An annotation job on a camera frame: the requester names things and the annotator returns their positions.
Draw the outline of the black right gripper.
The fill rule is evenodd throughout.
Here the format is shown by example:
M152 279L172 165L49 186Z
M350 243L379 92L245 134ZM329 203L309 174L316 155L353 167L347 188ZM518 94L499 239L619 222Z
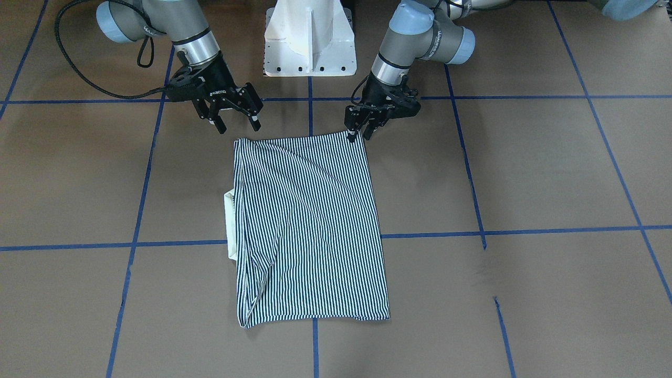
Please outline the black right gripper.
M225 134L227 127L219 112L221 110L236 110L246 114L250 126L255 132L261 129L259 113L263 108L263 102L252 83L244 86L235 84L233 75L226 64L223 53L217 53L214 57L203 63L184 64L197 69L202 69L201 77L205 81L204 98L192 100L192 105L197 115L213 124L219 134Z

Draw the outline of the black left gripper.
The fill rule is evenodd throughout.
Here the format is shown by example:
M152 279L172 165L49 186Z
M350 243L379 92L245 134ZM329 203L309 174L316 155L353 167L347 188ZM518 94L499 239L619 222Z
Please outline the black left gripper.
M389 85L370 73L362 91L360 106L346 106L344 124L350 143L354 143L362 131L365 140L372 138L377 129L390 119L410 118L417 115L422 105L417 99L418 91L408 87L408 77L401 75L401 83Z

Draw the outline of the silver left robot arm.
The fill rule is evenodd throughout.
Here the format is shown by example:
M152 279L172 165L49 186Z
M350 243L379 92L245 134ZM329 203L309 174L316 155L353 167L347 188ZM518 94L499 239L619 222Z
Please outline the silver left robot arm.
M439 104L452 124L467 100L670 99L670 80L641 62L669 57L669 18L657 2L628 20L603 14L592 1L501 1L463 16L460 1L364 2L357 20L383 31L365 57L340 126L350 141L370 139L391 124L410 121L423 105ZM383 16L402 10L406 32Z

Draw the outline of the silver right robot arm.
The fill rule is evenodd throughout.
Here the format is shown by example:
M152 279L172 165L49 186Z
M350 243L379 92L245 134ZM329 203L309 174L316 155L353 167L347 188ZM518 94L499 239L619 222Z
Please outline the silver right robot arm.
M221 110L244 114L254 131L263 103L251 83L235 84L197 1L106 1L96 10L99 28L116 43L168 36L182 63L165 86L172 102L191 101L200 118L226 131Z

